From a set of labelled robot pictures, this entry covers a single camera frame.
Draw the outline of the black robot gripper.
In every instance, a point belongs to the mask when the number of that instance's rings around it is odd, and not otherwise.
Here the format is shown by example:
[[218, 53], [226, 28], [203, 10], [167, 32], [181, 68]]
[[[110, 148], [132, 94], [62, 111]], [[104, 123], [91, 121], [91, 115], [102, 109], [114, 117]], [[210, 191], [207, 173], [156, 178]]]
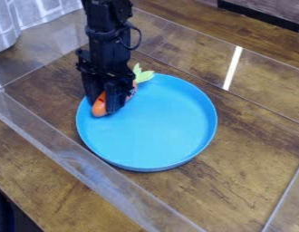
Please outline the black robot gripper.
[[76, 68], [83, 76], [86, 97], [95, 104], [106, 90], [107, 113], [114, 114], [126, 105], [127, 98], [135, 93], [135, 75], [128, 67], [131, 52], [131, 24], [122, 24], [107, 30], [86, 27], [88, 49], [79, 49]]

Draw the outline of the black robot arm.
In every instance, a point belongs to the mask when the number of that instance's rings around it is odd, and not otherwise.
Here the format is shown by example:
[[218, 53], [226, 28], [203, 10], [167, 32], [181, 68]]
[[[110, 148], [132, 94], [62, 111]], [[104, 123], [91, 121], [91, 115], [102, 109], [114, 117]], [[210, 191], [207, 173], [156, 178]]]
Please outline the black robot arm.
[[79, 49], [78, 70], [83, 75], [86, 97], [96, 117], [114, 114], [136, 92], [136, 75], [128, 67], [134, 16], [130, 0], [82, 0], [87, 15], [90, 49]]

